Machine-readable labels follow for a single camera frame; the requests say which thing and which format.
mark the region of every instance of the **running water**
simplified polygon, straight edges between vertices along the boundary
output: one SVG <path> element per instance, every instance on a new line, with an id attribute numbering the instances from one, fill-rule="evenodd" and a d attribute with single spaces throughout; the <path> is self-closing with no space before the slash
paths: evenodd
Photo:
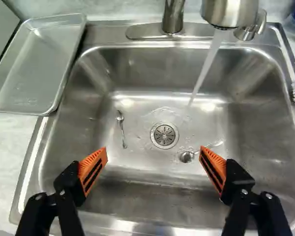
<path id="1" fill-rule="evenodd" d="M 186 118 L 188 117 L 189 109 L 192 105 L 192 102 L 195 99 L 195 97 L 197 96 L 197 93 L 198 93 L 203 81 L 205 80 L 207 73 L 209 72 L 209 70 L 211 68 L 211 65 L 214 61 L 217 51 L 219 50 L 220 45 L 223 41 L 223 38 L 226 37 L 227 34 L 228 34 L 227 30 L 220 30 L 220 29 L 215 30 L 213 40 L 210 45 L 206 60 L 203 64 L 203 67 L 202 67 L 202 70 L 201 70 L 200 75 L 198 77 L 198 80 L 196 82 L 196 85 L 193 88 L 192 94 L 189 98 L 188 105 L 181 111 L 180 118 L 176 120 L 176 124 L 177 124 L 178 128 L 180 128 L 183 124 L 185 125 L 185 121 L 186 121 Z"/>
<path id="2" fill-rule="evenodd" d="M 217 54 L 217 51 L 219 50 L 220 45 L 221 45 L 221 43 L 223 41 L 223 38 L 224 38 L 224 36 L 226 34 L 227 34 L 226 30 L 220 30 L 220 29 L 215 30 L 213 40 L 212 40 L 210 49 L 208 51 L 205 63 L 203 64 L 201 73 L 200 73 L 200 75 L 198 77 L 196 85 L 193 88 L 192 95 L 191 95 L 191 97 L 189 99 L 189 102 L 188 102 L 188 105 L 186 107 L 186 114 L 188 113 L 188 110 L 189 110 L 193 100 L 195 99 L 195 97 L 196 97 L 196 95 L 197 95 L 197 93 L 198 93 L 204 79 L 206 78 L 207 73 L 211 68 L 213 60 L 214 60 L 214 58 L 215 58 L 215 56 Z"/>

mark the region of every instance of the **water stream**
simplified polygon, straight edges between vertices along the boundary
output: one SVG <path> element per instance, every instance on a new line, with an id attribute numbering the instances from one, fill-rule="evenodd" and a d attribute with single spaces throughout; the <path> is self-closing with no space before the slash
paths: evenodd
<path id="1" fill-rule="evenodd" d="M 189 99 L 189 102 L 188 102 L 188 105 L 186 107 L 186 111 L 188 111 L 188 109 L 190 108 L 193 100 L 195 99 L 203 81 L 205 80 L 206 76 L 207 76 L 207 73 L 209 72 L 210 68 L 211 68 L 211 65 L 214 61 L 214 58 L 217 54 L 217 51 L 219 50 L 220 48 L 220 45 L 225 37 L 225 35 L 227 34 L 227 31 L 226 30 L 219 30 L 219 29 L 216 29 L 215 32 L 214 32 L 214 36 L 213 36 L 213 40 L 212 40 L 212 43 L 210 45 L 210 49 L 208 51 L 208 54 L 207 54 L 207 57 L 206 57 L 206 60 L 203 64 L 203 67 L 202 67 L 202 70 L 200 72 L 200 75 L 198 77 L 198 80 L 196 82 L 196 85 L 194 86 L 193 88 L 193 91 L 192 91 L 192 94 L 191 94 L 191 97 Z"/>

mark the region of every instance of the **metal spoon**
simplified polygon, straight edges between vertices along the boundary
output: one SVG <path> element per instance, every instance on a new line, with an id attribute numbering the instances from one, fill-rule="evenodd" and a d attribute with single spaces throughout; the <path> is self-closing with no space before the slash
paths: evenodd
<path id="1" fill-rule="evenodd" d="M 218 139 L 218 140 L 206 145 L 205 147 L 206 148 L 214 148 L 214 147 L 222 145 L 223 143 L 224 143 L 224 139 Z M 197 150 L 197 151 L 184 151 L 179 156 L 179 160 L 181 162 L 183 162 L 183 163 L 191 162 L 194 159 L 195 154 L 197 154 L 198 152 L 200 152 L 200 150 Z"/>
<path id="2" fill-rule="evenodd" d="M 116 120 L 120 126 L 120 130 L 121 130 L 121 134 L 122 134 L 122 147 L 123 147 L 123 149 L 126 149 L 128 147 L 128 145 L 125 143 L 125 137 L 124 137 L 123 126 L 122 126 L 122 123 L 124 121 L 124 116 L 120 110 L 117 110 Z"/>

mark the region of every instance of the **faucet spout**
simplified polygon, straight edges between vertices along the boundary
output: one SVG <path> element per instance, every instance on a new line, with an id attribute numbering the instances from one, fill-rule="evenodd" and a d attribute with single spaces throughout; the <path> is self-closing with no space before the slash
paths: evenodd
<path id="1" fill-rule="evenodd" d="M 185 0 L 165 0 L 162 30 L 166 33 L 178 33 L 183 27 L 183 7 Z"/>
<path id="2" fill-rule="evenodd" d="M 202 0 L 201 16 L 218 29 L 248 26 L 256 21 L 259 0 Z"/>

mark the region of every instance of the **faucet handle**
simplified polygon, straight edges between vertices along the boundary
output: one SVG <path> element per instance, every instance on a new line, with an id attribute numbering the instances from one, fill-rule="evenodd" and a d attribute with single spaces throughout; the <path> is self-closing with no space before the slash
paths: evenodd
<path id="1" fill-rule="evenodd" d="M 262 34 L 266 29 L 266 10 L 259 8 L 257 16 L 257 34 Z"/>
<path id="2" fill-rule="evenodd" d="M 234 36 L 241 41 L 250 41 L 255 34 L 262 34 L 266 29 L 266 11 L 259 8 L 255 23 L 249 26 L 238 27 L 234 30 Z"/>

